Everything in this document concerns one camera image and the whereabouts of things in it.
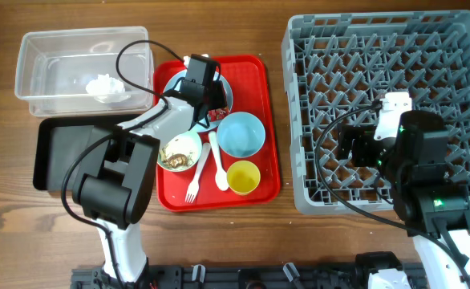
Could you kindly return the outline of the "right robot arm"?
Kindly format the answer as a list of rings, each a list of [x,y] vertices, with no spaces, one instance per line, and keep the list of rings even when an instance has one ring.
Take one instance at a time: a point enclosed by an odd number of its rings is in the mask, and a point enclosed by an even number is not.
[[[401,114],[389,140],[375,126],[338,124],[338,157],[371,166],[391,184],[393,209],[408,228],[432,288],[470,288],[470,200],[446,176],[448,130],[433,112]]]

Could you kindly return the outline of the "yellow cup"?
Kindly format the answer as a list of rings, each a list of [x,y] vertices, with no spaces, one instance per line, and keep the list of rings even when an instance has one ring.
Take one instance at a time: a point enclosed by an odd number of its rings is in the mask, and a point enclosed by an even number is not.
[[[261,173],[251,161],[236,161],[227,171],[229,188],[237,195],[252,193],[260,184]]]

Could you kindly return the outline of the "mint green bowl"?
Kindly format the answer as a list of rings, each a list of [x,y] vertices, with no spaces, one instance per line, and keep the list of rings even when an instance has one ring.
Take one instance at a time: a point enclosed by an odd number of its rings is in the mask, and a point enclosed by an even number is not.
[[[201,155],[201,150],[202,150],[202,140],[197,132],[184,132],[181,133],[180,135],[174,137],[172,140],[170,140],[162,149],[171,149],[176,152],[188,152],[188,151],[195,151],[197,153],[196,159],[192,163],[192,166],[184,169],[184,170],[177,170],[177,171],[172,171],[165,169],[161,166],[160,162],[160,151],[159,151],[159,156],[157,159],[157,164],[164,170],[167,170],[172,173],[179,173],[179,172],[184,172],[185,170],[191,169],[199,160],[200,155]]]

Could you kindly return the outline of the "light blue bowl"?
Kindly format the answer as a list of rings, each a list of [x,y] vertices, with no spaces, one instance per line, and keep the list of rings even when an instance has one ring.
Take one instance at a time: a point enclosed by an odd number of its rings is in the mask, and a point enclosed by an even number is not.
[[[224,118],[217,127],[220,148],[236,158],[255,155],[263,147],[266,132],[263,123],[248,112],[235,112]]]

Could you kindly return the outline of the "white plastic fork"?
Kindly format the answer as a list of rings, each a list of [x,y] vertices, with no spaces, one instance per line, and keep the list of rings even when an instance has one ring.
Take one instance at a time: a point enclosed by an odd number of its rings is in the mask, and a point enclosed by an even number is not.
[[[205,167],[205,163],[208,159],[209,153],[211,150],[211,145],[210,143],[204,143],[202,145],[202,150],[201,150],[201,155],[200,158],[197,162],[197,168],[194,173],[193,179],[188,185],[187,193],[185,196],[185,201],[187,203],[193,203],[197,197],[197,194],[199,192],[199,180],[201,173],[203,171],[203,168]]]

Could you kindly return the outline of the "red snack wrapper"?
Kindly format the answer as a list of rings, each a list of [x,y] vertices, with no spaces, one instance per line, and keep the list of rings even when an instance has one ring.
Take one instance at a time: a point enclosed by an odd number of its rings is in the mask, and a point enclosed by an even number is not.
[[[227,107],[216,108],[216,109],[210,110],[208,112],[209,121],[214,122],[218,120],[223,120],[224,118],[227,117],[228,114],[229,114],[229,109]]]

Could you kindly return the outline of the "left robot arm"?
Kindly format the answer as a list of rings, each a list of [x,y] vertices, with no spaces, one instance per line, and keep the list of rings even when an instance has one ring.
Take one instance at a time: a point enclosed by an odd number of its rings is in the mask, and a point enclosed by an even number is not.
[[[112,288],[151,286],[139,221],[152,195],[162,146],[226,105],[221,65],[191,55],[178,89],[159,95],[143,115],[110,128],[95,126],[85,150],[67,170],[61,192],[72,192],[80,221],[101,237],[105,263],[100,280]]]

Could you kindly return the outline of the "white plastic spoon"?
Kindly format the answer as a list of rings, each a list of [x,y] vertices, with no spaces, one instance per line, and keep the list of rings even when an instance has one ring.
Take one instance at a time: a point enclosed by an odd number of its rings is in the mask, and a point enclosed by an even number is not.
[[[221,191],[226,191],[229,188],[229,184],[227,181],[227,172],[224,170],[221,162],[221,153],[220,146],[217,141],[217,133],[215,131],[210,131],[208,134],[208,138],[217,168],[217,171],[215,173],[215,182],[217,188]]]

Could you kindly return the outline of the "white tissue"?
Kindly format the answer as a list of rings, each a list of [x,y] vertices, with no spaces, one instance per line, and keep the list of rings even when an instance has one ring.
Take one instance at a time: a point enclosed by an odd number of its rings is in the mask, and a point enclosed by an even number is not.
[[[130,98],[124,83],[109,74],[98,75],[86,85],[86,92],[104,104],[113,104]]]

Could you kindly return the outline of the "rice and food scraps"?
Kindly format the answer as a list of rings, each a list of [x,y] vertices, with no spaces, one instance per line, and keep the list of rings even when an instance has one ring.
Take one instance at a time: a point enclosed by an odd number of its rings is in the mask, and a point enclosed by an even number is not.
[[[171,149],[160,150],[161,166],[165,169],[177,171],[184,170],[192,166],[196,159],[197,153],[195,151],[176,152]]]

